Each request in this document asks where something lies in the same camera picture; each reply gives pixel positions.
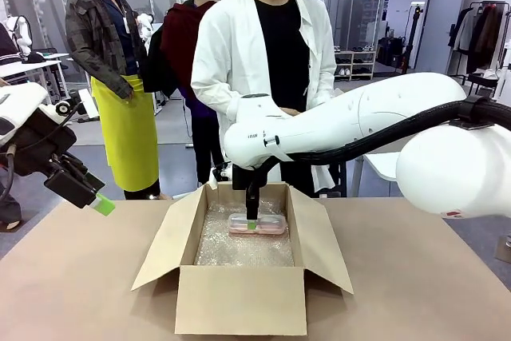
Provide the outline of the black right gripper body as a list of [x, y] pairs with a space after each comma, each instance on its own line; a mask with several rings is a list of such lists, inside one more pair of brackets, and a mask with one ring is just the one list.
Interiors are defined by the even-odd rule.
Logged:
[[259, 191], [264, 186], [264, 175], [258, 169], [243, 169], [238, 165], [232, 166], [232, 189], [244, 190], [249, 200], [258, 200]]

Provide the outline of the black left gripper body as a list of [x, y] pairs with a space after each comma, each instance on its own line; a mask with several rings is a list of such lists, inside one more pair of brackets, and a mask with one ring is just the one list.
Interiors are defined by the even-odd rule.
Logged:
[[35, 172], [46, 177], [44, 186], [78, 208], [84, 208], [105, 184], [69, 152], [74, 132], [36, 108], [7, 141], [7, 170], [18, 176]]

